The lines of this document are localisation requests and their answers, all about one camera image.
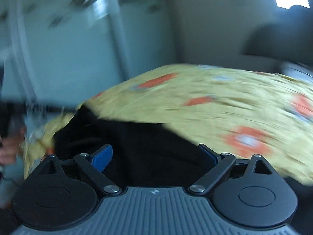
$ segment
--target gray ribbed plate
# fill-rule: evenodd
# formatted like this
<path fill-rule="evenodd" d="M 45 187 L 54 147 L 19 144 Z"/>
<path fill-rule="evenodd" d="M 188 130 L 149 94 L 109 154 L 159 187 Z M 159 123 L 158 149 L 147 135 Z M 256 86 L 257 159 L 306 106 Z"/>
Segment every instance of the gray ribbed plate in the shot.
<path fill-rule="evenodd" d="M 183 188 L 128 188 L 105 198 L 95 214 L 80 225 L 62 231 L 36 231 L 24 226 L 14 235 L 292 235 L 285 226 L 271 231 L 238 228 L 218 216 L 208 200 Z"/>

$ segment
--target yellow fabric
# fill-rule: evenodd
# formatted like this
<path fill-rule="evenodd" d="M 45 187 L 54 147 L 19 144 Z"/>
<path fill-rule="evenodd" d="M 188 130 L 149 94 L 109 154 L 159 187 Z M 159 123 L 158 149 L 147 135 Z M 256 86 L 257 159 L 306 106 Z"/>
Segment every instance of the yellow fabric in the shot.
<path fill-rule="evenodd" d="M 168 74 L 170 79 L 164 82 L 144 84 Z M 306 98 L 305 108 L 297 105 L 299 98 Z M 168 65 L 121 83 L 85 105 L 100 118 L 164 123 L 217 153 L 244 153 L 250 158 L 255 150 L 262 150 L 282 175 L 313 184 L 313 124 L 308 108 L 312 99 L 313 85 L 283 75 Z M 47 125 L 47 144 L 60 128 Z M 25 174 L 34 159 L 28 156 L 43 156 L 38 148 L 27 146 L 25 162 L 30 164 Z"/>

